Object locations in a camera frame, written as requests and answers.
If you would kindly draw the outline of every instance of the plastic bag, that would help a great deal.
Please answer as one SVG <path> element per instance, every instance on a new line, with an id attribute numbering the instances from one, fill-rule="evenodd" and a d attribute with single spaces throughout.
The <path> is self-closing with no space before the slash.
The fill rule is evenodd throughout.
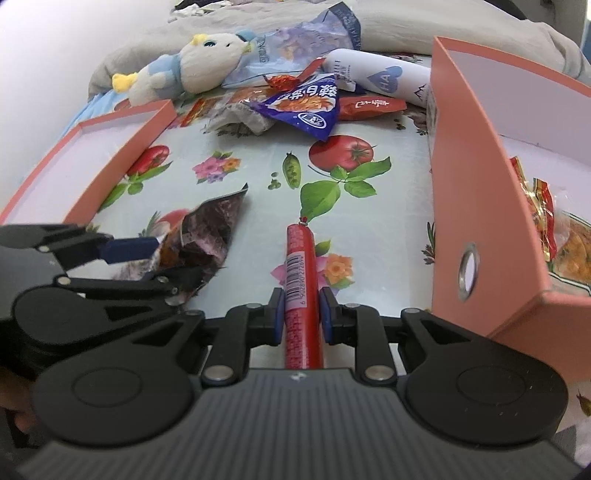
<path id="1" fill-rule="evenodd" d="M 339 114 L 337 92 L 335 75 L 319 73 L 292 92 L 249 105 L 269 118 L 281 120 L 325 141 Z"/>
<path id="2" fill-rule="evenodd" d="M 205 131 L 212 132 L 230 124 L 244 124 L 255 135 L 261 135 L 275 124 L 275 120 L 254 111 L 248 102 L 262 102 L 272 94 L 270 87 L 244 87 L 227 93 L 209 112 Z"/>
<path id="3" fill-rule="evenodd" d="M 279 28 L 253 41 L 253 51 L 243 55 L 224 88 L 264 85 L 263 75 L 300 74 L 312 60 L 337 48 L 361 49 L 361 25 L 343 2 L 310 22 Z"/>

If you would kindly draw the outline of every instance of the red sausage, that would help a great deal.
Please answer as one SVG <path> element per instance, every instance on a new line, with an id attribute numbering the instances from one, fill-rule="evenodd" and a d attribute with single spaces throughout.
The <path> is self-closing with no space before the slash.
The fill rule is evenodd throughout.
<path id="1" fill-rule="evenodd" d="M 303 223 L 287 227 L 285 368 L 322 368 L 314 235 Z"/>

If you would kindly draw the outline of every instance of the snack bag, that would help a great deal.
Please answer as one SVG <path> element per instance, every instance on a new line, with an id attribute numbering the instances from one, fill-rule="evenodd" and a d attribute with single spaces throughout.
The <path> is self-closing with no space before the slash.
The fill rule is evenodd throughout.
<path id="1" fill-rule="evenodd" d="M 325 141 L 339 114 L 336 79 L 332 73 L 315 74 L 292 92 L 249 105 L 266 117 L 281 120 Z"/>
<path id="2" fill-rule="evenodd" d="M 553 262 L 550 275 L 557 290 L 591 296 L 591 224 L 566 214 L 569 237 Z"/>
<path id="3" fill-rule="evenodd" d="M 200 267 L 202 276 L 198 288 L 181 290 L 167 300 L 169 304 L 184 303 L 223 265 L 247 191 L 246 184 L 237 192 L 203 202 L 171 226 L 151 259 L 127 263 L 114 278 L 140 280 L 167 268 Z"/>
<path id="4" fill-rule="evenodd" d="M 406 107 L 404 100 L 381 95 L 339 96 L 339 120 L 363 120 Z"/>
<path id="5" fill-rule="evenodd" d="M 361 25 L 343 2 L 323 11 L 310 22 L 259 35 L 253 49 L 222 83 L 224 88 L 265 85 L 265 78 L 297 76 L 315 58 L 336 48 L 361 49 Z"/>
<path id="6" fill-rule="evenodd" d="M 544 259 L 551 262 L 569 237 L 567 216 L 557 207 L 557 198 L 550 193 L 548 183 L 534 179 L 534 188 L 530 190 L 519 158 L 511 157 L 510 161 L 530 207 L 532 220 L 540 233 Z"/>
<path id="7" fill-rule="evenodd" d="M 273 95 L 270 87 L 243 87 L 229 92 L 209 112 L 206 132 L 213 132 L 229 124 L 243 124 L 255 135 L 269 130 L 275 121 L 255 112 L 248 102 L 262 102 Z"/>

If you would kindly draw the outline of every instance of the purple snack bag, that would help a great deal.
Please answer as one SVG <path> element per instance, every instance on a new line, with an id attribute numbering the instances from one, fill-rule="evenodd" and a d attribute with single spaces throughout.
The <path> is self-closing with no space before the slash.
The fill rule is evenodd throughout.
<path id="1" fill-rule="evenodd" d="M 325 141 L 339 116 L 337 92 L 335 74 L 319 73 L 290 92 L 248 105 L 266 117 L 281 120 Z"/>

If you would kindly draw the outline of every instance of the chip bag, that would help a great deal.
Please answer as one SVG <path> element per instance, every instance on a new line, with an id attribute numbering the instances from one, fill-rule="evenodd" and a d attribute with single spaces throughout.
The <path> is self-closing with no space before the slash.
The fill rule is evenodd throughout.
<path id="1" fill-rule="evenodd" d="M 360 50 L 361 25 L 341 2 L 309 22 L 259 35 L 252 45 L 222 87 L 265 85 L 265 76 L 297 76 L 312 60 L 337 48 Z"/>
<path id="2" fill-rule="evenodd" d="M 335 75 L 319 73 L 291 92 L 249 105 L 266 117 L 281 120 L 325 141 L 339 114 L 337 92 Z"/>

